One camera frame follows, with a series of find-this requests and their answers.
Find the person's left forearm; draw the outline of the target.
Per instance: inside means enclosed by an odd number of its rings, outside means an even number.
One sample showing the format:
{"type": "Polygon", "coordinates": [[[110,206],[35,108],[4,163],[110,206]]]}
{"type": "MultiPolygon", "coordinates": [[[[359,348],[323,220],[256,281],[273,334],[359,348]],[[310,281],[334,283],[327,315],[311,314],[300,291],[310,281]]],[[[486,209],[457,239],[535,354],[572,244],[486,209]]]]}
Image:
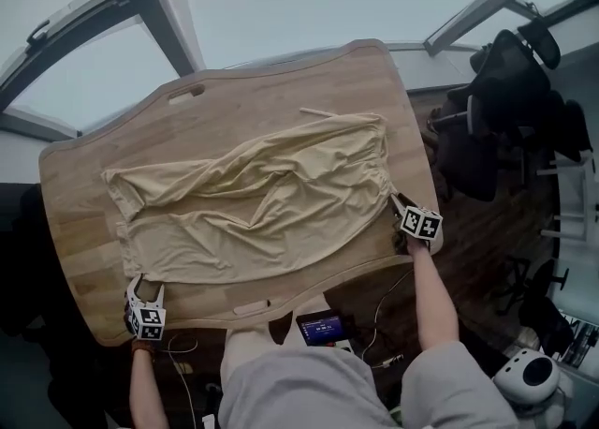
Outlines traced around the person's left forearm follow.
{"type": "Polygon", "coordinates": [[[153,371],[153,355],[145,348],[133,351],[129,406],[135,429],[168,429],[168,419],[153,371]]]}

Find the person's beige trousers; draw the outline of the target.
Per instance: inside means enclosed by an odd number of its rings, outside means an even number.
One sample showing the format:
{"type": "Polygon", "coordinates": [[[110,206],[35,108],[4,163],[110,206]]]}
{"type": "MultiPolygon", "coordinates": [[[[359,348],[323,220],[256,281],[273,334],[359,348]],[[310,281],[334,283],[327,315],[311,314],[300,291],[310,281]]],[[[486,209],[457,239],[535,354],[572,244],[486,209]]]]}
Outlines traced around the person's beige trousers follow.
{"type": "Polygon", "coordinates": [[[220,366],[223,387],[236,369],[267,353],[278,349],[299,349],[307,345],[296,322],[296,312],[291,313],[291,324],[282,344],[277,344],[267,323],[254,327],[227,330],[224,356],[220,366]]]}

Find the beige cloth garment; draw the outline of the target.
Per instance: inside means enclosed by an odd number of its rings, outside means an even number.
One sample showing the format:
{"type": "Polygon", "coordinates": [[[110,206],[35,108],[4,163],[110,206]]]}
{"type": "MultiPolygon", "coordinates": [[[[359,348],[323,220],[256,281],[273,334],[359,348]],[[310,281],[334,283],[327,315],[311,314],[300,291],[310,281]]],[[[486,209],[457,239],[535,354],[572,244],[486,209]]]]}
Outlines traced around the beige cloth garment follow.
{"type": "Polygon", "coordinates": [[[303,270],[345,247],[394,189],[387,120],[332,115],[214,159],[108,169],[129,277],[200,285],[303,270]]]}

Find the white dome-shaped device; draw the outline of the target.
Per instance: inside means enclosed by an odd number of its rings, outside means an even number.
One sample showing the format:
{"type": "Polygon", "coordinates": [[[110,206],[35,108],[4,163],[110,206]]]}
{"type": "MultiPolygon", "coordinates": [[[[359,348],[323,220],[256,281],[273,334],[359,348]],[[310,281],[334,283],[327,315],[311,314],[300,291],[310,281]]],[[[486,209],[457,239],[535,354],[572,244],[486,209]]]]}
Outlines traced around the white dome-shaped device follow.
{"type": "Polygon", "coordinates": [[[525,348],[516,353],[492,381],[509,402],[535,406],[557,391],[560,370],[547,355],[525,348]]]}

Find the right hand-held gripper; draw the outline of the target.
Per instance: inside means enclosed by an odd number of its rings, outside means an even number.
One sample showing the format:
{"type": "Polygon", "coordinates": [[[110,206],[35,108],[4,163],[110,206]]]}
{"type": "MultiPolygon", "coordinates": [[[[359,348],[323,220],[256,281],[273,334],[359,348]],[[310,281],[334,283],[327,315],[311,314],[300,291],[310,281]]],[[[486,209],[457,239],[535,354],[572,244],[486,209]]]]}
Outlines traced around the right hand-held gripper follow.
{"type": "Polygon", "coordinates": [[[401,220],[403,232],[420,240],[434,241],[442,227],[443,218],[432,210],[417,207],[403,193],[389,196],[390,208],[397,220],[401,220]]]}

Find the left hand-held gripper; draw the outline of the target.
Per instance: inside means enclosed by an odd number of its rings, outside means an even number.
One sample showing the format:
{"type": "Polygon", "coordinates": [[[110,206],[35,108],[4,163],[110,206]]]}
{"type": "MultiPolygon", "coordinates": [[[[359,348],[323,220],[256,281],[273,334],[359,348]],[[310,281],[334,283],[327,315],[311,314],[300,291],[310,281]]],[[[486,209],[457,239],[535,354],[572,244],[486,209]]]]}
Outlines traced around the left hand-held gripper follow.
{"type": "Polygon", "coordinates": [[[127,286],[125,325],[138,340],[160,341],[166,325],[166,310],[163,307],[165,285],[160,285],[152,302],[143,302],[137,294],[142,278],[142,274],[136,275],[127,286]]]}

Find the black-framed hinged window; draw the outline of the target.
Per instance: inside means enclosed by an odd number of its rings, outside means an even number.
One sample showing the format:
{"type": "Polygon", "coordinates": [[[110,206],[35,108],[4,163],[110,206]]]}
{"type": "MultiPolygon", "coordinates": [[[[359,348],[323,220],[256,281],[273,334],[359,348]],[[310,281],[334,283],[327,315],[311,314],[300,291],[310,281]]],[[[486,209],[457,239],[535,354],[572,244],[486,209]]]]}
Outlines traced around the black-framed hinged window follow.
{"type": "Polygon", "coordinates": [[[66,139],[204,66],[189,0],[0,0],[5,131],[66,139]],[[47,38],[30,47],[47,19],[47,38]]]}

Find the small blue-screen monitor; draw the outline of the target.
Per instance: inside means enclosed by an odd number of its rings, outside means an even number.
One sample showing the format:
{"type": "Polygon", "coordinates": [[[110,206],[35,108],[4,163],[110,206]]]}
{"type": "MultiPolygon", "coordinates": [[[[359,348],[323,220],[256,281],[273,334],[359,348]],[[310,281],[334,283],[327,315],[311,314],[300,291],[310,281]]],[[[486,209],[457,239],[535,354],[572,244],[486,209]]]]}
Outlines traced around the small blue-screen monitor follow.
{"type": "Polygon", "coordinates": [[[324,310],[296,317],[299,332],[309,347],[333,347],[348,339],[343,316],[336,310],[324,310]]]}

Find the person's grey shirt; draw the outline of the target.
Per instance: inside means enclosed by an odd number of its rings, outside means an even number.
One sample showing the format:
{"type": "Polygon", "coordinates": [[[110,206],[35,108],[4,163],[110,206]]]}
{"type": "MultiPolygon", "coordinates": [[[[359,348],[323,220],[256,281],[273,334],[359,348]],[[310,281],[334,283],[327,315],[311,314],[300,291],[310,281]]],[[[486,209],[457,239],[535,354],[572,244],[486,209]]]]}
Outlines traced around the person's grey shirt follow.
{"type": "Polygon", "coordinates": [[[421,352],[402,377],[402,420],[370,367],[337,348],[278,349],[235,369],[221,429],[518,429],[506,400],[460,342],[421,352]]]}

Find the person's right forearm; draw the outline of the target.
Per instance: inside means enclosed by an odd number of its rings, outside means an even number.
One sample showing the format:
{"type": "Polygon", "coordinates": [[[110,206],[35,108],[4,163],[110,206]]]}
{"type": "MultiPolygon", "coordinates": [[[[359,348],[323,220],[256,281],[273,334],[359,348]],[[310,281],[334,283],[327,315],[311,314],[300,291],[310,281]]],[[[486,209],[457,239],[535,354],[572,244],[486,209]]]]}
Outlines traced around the person's right forearm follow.
{"type": "Polygon", "coordinates": [[[459,318],[427,246],[408,237],[414,263],[418,341],[423,350],[459,340],[459,318]]]}

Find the person's right hand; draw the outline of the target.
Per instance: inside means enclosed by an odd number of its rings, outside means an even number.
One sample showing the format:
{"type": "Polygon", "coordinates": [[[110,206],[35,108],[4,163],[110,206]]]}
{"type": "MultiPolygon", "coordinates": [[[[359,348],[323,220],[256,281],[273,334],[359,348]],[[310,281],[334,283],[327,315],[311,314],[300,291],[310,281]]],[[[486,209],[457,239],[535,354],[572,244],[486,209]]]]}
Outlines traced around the person's right hand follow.
{"type": "Polygon", "coordinates": [[[409,256],[413,249],[430,249],[430,243],[427,240],[419,239],[403,230],[397,230],[394,233],[392,243],[395,253],[399,256],[409,256]]]}

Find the black mesh headrest office chair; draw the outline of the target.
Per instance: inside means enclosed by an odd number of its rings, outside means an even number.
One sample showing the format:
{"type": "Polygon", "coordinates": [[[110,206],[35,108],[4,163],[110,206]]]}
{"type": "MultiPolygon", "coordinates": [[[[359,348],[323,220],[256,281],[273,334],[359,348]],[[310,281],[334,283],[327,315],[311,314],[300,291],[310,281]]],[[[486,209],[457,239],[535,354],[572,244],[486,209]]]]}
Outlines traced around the black mesh headrest office chair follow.
{"type": "Polygon", "coordinates": [[[518,170],[520,185],[527,186],[529,151],[520,131],[534,126],[533,109],[550,92],[546,71],[560,62],[559,46],[539,18],[515,32],[500,31],[473,55],[473,80],[448,91],[426,122],[436,138],[424,141],[447,200],[455,192],[494,200],[500,170],[518,170]]]}

